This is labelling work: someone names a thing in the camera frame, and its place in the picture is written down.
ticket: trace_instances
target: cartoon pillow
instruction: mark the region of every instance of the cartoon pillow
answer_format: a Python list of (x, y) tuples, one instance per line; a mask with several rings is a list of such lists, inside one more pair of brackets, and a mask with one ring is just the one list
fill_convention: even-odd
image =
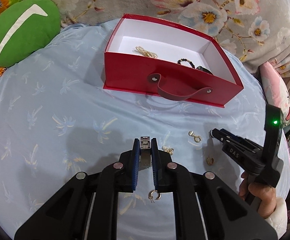
[(60, 32), (51, 0), (24, 0), (0, 14), (0, 66), (10, 67), (45, 47)]
[(286, 84), (269, 62), (259, 68), (267, 102), (281, 109), (283, 121), (287, 124), (290, 119), (290, 100)]

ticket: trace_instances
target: white sleeve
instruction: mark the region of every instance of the white sleeve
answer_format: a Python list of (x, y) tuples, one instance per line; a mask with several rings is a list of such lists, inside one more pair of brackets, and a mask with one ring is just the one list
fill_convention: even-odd
[(274, 213), (268, 217), (266, 222), (270, 224), (276, 231), (278, 239), (287, 231), (287, 206), (283, 198), (276, 199), (277, 205)]

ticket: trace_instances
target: blue bedsheet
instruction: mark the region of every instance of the blue bedsheet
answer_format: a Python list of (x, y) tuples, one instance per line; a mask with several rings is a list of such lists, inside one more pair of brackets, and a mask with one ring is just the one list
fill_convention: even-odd
[[(195, 173), (213, 171), (235, 191), (242, 169), (209, 131), (225, 128), (264, 143), (263, 91), (229, 53), (244, 90), (224, 109), (103, 90), (104, 49), (117, 22), (67, 29), (0, 78), (0, 225), (12, 238), (75, 173), (101, 171), (130, 150), (134, 138), (156, 137), (159, 148), (174, 148), (175, 162)], [(188, 135), (191, 130), (201, 143)], [(213, 166), (207, 166), (208, 156)], [(286, 197), (290, 161), (284, 136), (279, 156), (285, 165), (277, 192)], [(172, 195), (151, 203), (152, 170), (140, 171), (138, 179), (133, 194), (119, 196), (118, 239), (174, 239)]]

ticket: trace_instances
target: black bead bracelet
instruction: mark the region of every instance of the black bead bracelet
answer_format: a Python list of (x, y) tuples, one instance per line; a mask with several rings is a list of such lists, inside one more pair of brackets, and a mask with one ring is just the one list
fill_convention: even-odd
[(181, 58), (177, 63), (181, 65), (181, 62), (183, 62), (183, 61), (187, 61), (187, 62), (190, 64), (190, 66), (191, 66), (193, 69), (195, 69), (195, 65), (194, 65), (190, 60), (188, 60), (188, 59), (186, 59), (186, 58)]

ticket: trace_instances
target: floral fabric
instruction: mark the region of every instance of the floral fabric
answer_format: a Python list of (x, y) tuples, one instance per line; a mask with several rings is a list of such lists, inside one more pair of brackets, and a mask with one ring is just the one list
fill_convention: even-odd
[(124, 13), (178, 22), (215, 37), (250, 73), (270, 61), (290, 77), (290, 0), (53, 0), (62, 25), (96, 25)]

